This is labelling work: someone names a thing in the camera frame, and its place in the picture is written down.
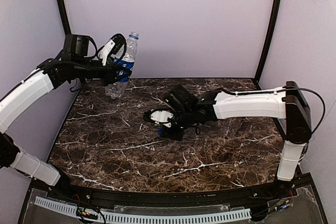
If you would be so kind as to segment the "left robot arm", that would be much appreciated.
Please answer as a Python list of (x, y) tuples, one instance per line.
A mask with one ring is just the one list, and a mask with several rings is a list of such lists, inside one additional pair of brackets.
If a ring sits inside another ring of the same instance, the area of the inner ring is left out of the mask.
[(10, 126), (40, 98), (65, 82), (101, 80), (104, 86), (114, 84), (132, 73), (112, 59), (119, 51), (125, 56), (127, 41), (122, 34), (113, 35), (101, 48), (88, 56), (86, 35), (67, 34), (64, 46), (54, 58), (40, 63), (25, 79), (1, 98), (1, 167), (12, 168), (51, 187), (66, 187), (70, 178), (61, 169), (28, 154), (7, 134)]

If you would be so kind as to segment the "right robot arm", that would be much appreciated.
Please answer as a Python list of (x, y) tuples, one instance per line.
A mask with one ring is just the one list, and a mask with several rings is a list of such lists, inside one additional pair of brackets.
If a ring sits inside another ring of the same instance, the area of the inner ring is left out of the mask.
[(230, 118), (275, 118), (286, 121), (286, 138), (277, 179), (289, 182), (311, 137), (317, 130), (311, 125), (310, 107), (303, 96), (309, 89), (300, 88), (293, 81), (285, 86), (257, 91), (205, 92), (200, 98), (181, 85), (164, 96), (168, 110), (152, 112), (150, 119), (166, 128), (169, 136), (208, 121)]

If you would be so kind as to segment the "blue cap pepsi bottle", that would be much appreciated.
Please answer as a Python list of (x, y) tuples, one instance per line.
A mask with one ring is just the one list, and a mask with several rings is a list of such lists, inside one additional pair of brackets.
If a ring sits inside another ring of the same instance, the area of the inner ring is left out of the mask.
[[(138, 52), (138, 39), (139, 33), (132, 31), (127, 38), (127, 50), (124, 57), (118, 62), (118, 66), (122, 66), (128, 70), (133, 70), (136, 54)], [(117, 77), (123, 77), (114, 84), (109, 84), (105, 87), (106, 95), (111, 99), (119, 99), (124, 94), (129, 82), (129, 74), (121, 70), (118, 72)]]

